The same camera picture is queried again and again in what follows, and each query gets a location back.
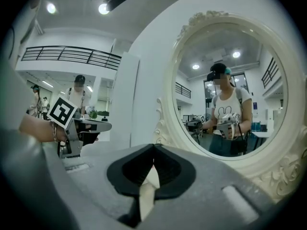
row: ceiling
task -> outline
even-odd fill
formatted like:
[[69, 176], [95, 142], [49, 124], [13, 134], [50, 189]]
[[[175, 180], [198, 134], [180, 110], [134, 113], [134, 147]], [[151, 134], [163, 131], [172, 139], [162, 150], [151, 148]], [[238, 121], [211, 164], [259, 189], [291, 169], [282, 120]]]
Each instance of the ceiling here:
[[[157, 15], [176, 1], [127, 0], [109, 14], [101, 15], [98, 7], [103, 0], [43, 0], [37, 20], [42, 29], [88, 28], [133, 42]], [[47, 12], [49, 2], [56, 6], [57, 13]]]
[[[34, 82], [41, 82], [39, 86], [50, 90], [50, 91], [62, 91], [65, 92], [68, 88], [73, 87], [74, 80], [77, 73], [69, 73], [69, 72], [59, 72], [59, 71], [18, 71], [18, 73], [24, 78], [29, 81]], [[84, 75], [85, 76], [85, 86], [89, 85], [93, 88], [95, 76], [90, 75]], [[45, 80], [47, 83], [51, 84], [53, 86], [50, 87], [42, 82], [42, 80]], [[104, 81], [102, 80], [100, 83], [100, 89], [98, 94], [98, 99], [100, 100], [106, 100], [107, 94], [106, 89], [109, 86], [109, 88], [112, 88], [112, 81]], [[85, 92], [88, 95], [91, 95], [91, 92], [88, 90], [88, 88], [84, 88]]]
[[[233, 58], [235, 51], [239, 58]], [[182, 57], [179, 70], [186, 77], [194, 78], [210, 72], [210, 67], [217, 60], [227, 67], [241, 66], [259, 61], [261, 44], [254, 37], [236, 29], [219, 30], [191, 45]]]

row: ornate mirror frame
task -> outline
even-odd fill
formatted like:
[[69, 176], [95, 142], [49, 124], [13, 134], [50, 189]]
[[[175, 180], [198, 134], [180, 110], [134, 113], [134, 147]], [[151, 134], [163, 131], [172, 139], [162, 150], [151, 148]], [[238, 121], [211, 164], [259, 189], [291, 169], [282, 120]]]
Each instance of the ornate mirror frame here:
[[[236, 158], [225, 158], [201, 149], [184, 128], [176, 104], [176, 74], [189, 40], [211, 25], [231, 23], [249, 28], [246, 32], [266, 47], [279, 66], [284, 88], [284, 118], [279, 128], [257, 150]], [[154, 143], [161, 143], [210, 156], [228, 164], [278, 201], [297, 187], [307, 164], [306, 80], [292, 49], [265, 25], [235, 14], [208, 11], [197, 13], [184, 25], [173, 47], [164, 75], [164, 95], [157, 101], [160, 120]]]

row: man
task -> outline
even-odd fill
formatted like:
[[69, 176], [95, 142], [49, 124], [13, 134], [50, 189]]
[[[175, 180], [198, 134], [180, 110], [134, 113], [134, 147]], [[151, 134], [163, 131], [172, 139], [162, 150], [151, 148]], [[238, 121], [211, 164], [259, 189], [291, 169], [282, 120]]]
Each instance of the man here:
[[43, 118], [44, 118], [44, 120], [47, 120], [47, 113], [49, 111], [48, 105], [49, 105], [49, 102], [47, 101], [47, 97], [44, 97], [44, 101], [43, 101]]
[[89, 97], [85, 94], [84, 83], [85, 76], [78, 75], [74, 87], [65, 91], [65, 98], [74, 103], [80, 109], [82, 115], [85, 113], [85, 107], [89, 105]]

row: ceiling light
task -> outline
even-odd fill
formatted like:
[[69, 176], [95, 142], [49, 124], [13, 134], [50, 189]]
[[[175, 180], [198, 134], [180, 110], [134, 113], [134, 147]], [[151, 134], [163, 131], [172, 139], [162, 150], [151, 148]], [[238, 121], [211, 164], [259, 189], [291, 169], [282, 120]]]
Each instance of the ceiling light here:
[[53, 86], [49, 83], [47, 83], [46, 81], [42, 80], [43, 83], [45, 83], [46, 85], [49, 85], [51, 88], [53, 88]]
[[240, 57], [240, 55], [241, 55], [240, 52], [236, 51], [235, 53], [232, 54], [232, 57], [238, 58], [238, 57]]
[[108, 14], [109, 13], [109, 11], [106, 10], [106, 3], [101, 4], [99, 6], [98, 10], [99, 10], [99, 13], [101, 13], [101, 14]]
[[55, 13], [57, 11], [56, 6], [53, 3], [49, 3], [47, 5], [47, 10], [49, 13]]
[[87, 86], [90, 92], [93, 92], [92, 88], [90, 86]]

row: person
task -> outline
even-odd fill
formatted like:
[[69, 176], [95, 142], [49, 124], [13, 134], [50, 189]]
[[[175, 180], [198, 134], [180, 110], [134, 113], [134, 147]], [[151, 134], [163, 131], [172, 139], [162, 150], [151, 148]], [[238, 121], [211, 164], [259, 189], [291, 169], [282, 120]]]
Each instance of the person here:
[[47, 101], [47, 97], [44, 97], [44, 101], [43, 101], [43, 119], [47, 120], [47, 113], [48, 113], [48, 105], [49, 102]]
[[39, 107], [39, 102], [41, 101], [40, 96], [39, 96], [39, 86], [35, 84], [31, 87], [31, 89], [33, 89], [34, 98], [31, 102], [30, 107], [28, 108], [28, 112], [29, 112], [29, 115], [33, 117], [38, 117], [39, 115], [38, 107]]
[[[35, 27], [35, 19], [37, 11], [40, 7], [41, 0], [29, 0], [23, 7], [20, 13], [16, 16], [11, 27], [7, 31], [5, 38], [2, 41], [0, 48], [1, 55], [1, 68], [0, 68], [0, 80], [3, 84], [10, 82], [20, 83], [21, 79], [17, 76], [12, 69], [15, 69], [20, 53], [31, 35], [32, 30]], [[28, 108], [28, 101], [24, 104], [17, 104], [17, 100], [22, 99], [24, 96], [28, 96], [26, 88], [19, 88], [17, 91], [14, 89], [1, 92], [1, 97], [13, 95], [15, 98], [7, 99], [5, 105], [1, 107], [1, 110], [9, 110], [14, 106], [15, 113], [22, 113]], [[16, 125], [21, 132], [34, 136], [41, 142], [53, 141], [52, 129], [50, 128], [49, 121], [37, 119], [29, 114], [19, 115], [16, 114], [15, 121], [11, 119], [2, 119], [2, 125], [8, 129], [15, 129]], [[65, 141], [66, 136], [62, 128], [57, 129], [58, 140]]]
[[84, 115], [85, 107], [89, 105], [89, 98], [85, 94], [84, 83], [85, 76], [78, 75], [75, 79], [73, 88], [69, 88], [65, 91], [65, 98], [79, 108], [81, 115]]
[[[241, 133], [244, 134], [251, 129], [251, 97], [247, 90], [237, 89], [231, 82], [231, 70], [222, 63], [216, 63], [210, 71], [215, 73], [213, 83], [221, 92], [212, 99], [212, 115], [211, 119], [202, 125], [203, 129], [209, 129], [215, 126], [219, 119], [222, 119], [226, 114], [239, 114], [239, 127], [236, 126], [234, 139], [238, 139]], [[229, 138], [232, 137], [232, 129], [229, 128]], [[219, 130], [213, 132], [213, 138], [209, 147], [209, 152], [216, 155], [232, 157], [231, 153], [232, 141], [225, 139]]]

